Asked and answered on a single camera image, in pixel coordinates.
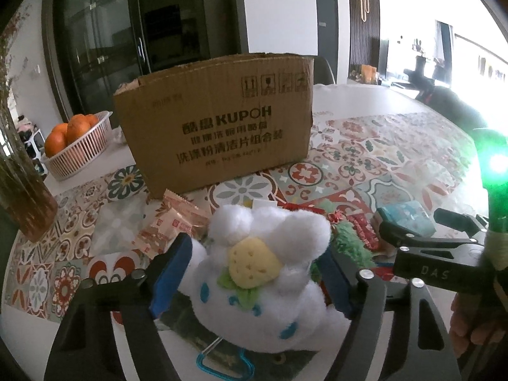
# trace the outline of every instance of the white plastic basket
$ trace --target white plastic basket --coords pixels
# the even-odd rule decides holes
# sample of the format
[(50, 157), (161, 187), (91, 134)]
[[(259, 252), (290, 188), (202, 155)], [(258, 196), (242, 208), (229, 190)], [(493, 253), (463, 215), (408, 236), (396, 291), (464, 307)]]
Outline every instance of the white plastic basket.
[(78, 173), (89, 165), (106, 148), (111, 138), (111, 111), (96, 113), (98, 123), (85, 135), (68, 145), (64, 150), (47, 158), (42, 156), (42, 163), (57, 180), (64, 180)]

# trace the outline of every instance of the doorway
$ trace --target doorway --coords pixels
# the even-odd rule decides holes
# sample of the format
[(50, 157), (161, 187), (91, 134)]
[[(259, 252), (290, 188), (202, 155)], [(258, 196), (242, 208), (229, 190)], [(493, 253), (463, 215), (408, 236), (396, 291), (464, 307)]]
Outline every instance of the doorway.
[(337, 0), (316, 0), (317, 55), (324, 57), (337, 81), (339, 56), (339, 5)]

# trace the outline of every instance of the blue carabiner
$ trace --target blue carabiner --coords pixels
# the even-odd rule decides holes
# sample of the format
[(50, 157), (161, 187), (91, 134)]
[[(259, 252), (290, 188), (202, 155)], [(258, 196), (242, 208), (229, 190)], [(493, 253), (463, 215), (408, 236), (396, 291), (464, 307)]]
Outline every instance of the blue carabiner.
[(245, 364), (245, 372), (241, 378), (232, 377), (230, 375), (224, 374), (220, 371), (214, 370), (213, 368), (210, 368), (206, 366), (203, 361), (205, 360), (206, 356), (212, 352), (217, 345), (220, 344), (220, 342), (223, 340), (222, 337), (217, 338), (214, 342), (212, 342), (209, 346), (207, 346), (202, 352), (197, 356), (196, 359), (196, 365), (197, 367), (210, 374), (214, 377), (223, 379), (224, 381), (249, 381), (252, 377), (254, 377), (254, 365), (252, 362), (250, 362), (247, 357), (245, 356), (245, 348), (239, 348), (238, 349), (238, 356), (240, 357), (240, 360)]

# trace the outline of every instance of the green fuzzy object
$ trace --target green fuzzy object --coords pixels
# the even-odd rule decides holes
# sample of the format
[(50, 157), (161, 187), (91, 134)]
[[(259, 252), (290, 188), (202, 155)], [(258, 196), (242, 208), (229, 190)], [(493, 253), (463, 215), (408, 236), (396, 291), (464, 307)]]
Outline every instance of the green fuzzy object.
[(335, 231), (332, 234), (330, 245), (333, 245), (337, 249), (337, 252), (349, 255), (358, 268), (374, 267), (375, 263), (372, 260), (372, 252), (365, 248), (365, 244), (356, 234), (352, 223), (342, 220), (334, 226)]

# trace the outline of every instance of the tablecloth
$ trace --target tablecloth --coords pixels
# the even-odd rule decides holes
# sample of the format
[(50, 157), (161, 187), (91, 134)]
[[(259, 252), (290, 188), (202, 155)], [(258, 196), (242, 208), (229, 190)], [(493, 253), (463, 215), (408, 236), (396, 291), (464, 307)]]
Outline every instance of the tablecloth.
[[(429, 214), (450, 200), (463, 212), (464, 184), (476, 152), (469, 136), (433, 111), (337, 119), (314, 113), (305, 160), (186, 193), (213, 213), (254, 198), (316, 205), (331, 201), (346, 213), (371, 216), (377, 207), (418, 200)], [(40, 319), (60, 322), (82, 279), (121, 280), (149, 259), (131, 244), (157, 203), (135, 165), (56, 197), (58, 214), (36, 243), (18, 234), (3, 301)], [(438, 229), (442, 236), (454, 232)], [(121, 316), (113, 314), (121, 327)]]

